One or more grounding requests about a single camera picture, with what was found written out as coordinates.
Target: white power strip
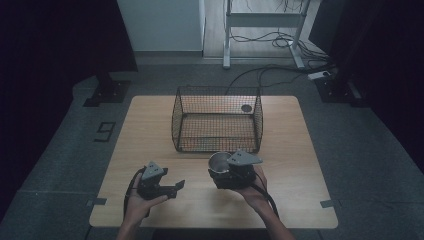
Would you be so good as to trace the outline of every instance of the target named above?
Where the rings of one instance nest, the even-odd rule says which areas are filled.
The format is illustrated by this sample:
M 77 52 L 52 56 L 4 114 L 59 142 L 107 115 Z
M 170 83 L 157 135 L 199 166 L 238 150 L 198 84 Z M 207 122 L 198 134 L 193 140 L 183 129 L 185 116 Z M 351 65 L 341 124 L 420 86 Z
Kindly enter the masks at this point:
M 327 71 L 308 74 L 308 79 L 311 81 L 314 81 L 317 79 L 323 79 L 323 78 L 330 78 L 330 77 L 331 77 L 331 73 Z

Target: wire basket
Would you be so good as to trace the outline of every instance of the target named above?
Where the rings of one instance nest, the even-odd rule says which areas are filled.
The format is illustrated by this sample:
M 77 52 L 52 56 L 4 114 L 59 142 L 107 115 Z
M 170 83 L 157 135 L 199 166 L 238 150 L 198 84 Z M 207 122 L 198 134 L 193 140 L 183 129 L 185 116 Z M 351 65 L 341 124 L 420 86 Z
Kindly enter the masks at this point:
M 259 152 L 263 112 L 259 88 L 179 87 L 172 141 L 179 152 Z

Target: metal cup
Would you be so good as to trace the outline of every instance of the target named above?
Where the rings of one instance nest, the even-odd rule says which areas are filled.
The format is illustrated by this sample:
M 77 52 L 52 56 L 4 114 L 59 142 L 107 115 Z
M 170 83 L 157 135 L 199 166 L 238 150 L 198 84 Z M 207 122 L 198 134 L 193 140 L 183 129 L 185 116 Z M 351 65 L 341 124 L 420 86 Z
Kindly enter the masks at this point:
M 216 173 L 225 173 L 230 169 L 227 159 L 231 157 L 231 154 L 227 152 L 214 153 L 209 158 L 209 169 Z

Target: black wire basket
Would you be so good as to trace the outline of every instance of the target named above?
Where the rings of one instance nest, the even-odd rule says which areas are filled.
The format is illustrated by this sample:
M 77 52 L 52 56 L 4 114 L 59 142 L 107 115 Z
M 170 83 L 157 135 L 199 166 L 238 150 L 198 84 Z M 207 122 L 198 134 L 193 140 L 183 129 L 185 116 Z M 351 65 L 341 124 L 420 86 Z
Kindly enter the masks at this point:
M 172 141 L 179 152 L 259 152 L 263 112 L 259 88 L 179 87 Z

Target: white metal stand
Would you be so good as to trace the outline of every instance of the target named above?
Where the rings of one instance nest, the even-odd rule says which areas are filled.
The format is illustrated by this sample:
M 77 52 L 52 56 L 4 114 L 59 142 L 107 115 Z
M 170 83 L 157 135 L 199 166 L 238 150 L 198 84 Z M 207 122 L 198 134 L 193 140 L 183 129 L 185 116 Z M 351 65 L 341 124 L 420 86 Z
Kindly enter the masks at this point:
M 298 68 L 304 68 L 298 48 L 300 33 L 305 23 L 311 0 L 307 0 L 301 13 L 231 13 L 231 0 L 227 0 L 225 14 L 224 63 L 225 69 L 230 68 L 230 29 L 231 27 L 282 27 L 297 28 L 293 41 L 289 41 L 290 52 Z

